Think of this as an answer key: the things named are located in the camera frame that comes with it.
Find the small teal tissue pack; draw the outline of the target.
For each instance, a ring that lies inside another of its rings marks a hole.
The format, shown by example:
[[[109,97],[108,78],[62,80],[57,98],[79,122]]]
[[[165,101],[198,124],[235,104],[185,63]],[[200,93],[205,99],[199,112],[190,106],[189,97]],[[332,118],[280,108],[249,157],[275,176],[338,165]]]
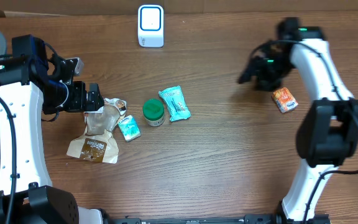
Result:
[[[118,122],[118,126],[122,135],[124,136],[124,139],[127,142],[130,142],[141,136],[140,129],[132,115],[126,116],[120,120],[120,122]]]

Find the orange tissue pack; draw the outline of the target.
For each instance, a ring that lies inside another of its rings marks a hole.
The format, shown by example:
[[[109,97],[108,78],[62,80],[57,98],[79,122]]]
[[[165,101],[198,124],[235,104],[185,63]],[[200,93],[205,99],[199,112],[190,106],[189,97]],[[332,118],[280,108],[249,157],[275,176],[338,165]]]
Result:
[[[287,113],[298,106],[295,97],[290,93],[288,88],[283,87],[272,93],[272,99],[276,103],[281,113]]]

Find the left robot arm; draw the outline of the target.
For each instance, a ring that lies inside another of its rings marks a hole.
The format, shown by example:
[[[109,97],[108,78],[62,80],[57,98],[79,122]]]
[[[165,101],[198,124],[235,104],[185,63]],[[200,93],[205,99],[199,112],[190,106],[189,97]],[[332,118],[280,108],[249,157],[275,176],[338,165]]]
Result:
[[[42,115],[104,105],[97,84],[76,79],[81,60],[48,56],[50,48],[23,35],[12,39],[12,54],[0,55],[0,223],[107,223],[104,210],[80,207],[47,171]]]

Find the green lid jar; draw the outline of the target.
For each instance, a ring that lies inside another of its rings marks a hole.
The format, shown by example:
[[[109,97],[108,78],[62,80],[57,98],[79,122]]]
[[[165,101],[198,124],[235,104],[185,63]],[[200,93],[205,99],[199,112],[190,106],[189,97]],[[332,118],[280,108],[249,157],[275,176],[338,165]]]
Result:
[[[161,101],[152,98],[147,100],[143,107],[142,112],[148,125],[157,127],[165,121],[165,110]]]

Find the brown bread bag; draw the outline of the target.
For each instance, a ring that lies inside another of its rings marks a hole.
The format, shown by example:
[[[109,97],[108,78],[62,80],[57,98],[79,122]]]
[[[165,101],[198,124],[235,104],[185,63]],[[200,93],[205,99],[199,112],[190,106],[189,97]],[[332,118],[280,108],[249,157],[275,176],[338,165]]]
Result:
[[[67,155],[86,161],[115,164],[119,148],[113,131],[125,117],[126,111],[126,101],[106,98],[99,110],[85,112],[85,131],[70,142]]]

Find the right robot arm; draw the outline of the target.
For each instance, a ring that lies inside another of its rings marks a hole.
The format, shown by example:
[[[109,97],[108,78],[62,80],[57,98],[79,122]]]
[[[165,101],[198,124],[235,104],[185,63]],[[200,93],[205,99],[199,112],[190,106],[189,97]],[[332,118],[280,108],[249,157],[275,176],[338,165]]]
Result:
[[[319,27],[303,27],[287,17],[277,25],[277,38],[256,47],[239,83],[255,81],[270,91],[282,111],[294,107],[282,89],[283,79],[297,69],[311,106],[296,133],[300,166],[287,195],[273,214],[248,214],[246,223],[329,223],[315,212],[323,190],[358,145],[358,100],[339,76],[329,43]]]

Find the large teal tissue pack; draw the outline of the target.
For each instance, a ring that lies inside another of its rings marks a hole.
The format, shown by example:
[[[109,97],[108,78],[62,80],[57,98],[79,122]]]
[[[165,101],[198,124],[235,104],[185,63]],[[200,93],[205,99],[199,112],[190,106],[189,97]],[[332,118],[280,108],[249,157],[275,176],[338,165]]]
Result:
[[[168,108],[171,122],[191,117],[191,113],[186,105],[181,86],[173,86],[159,91],[158,95],[165,102]]]

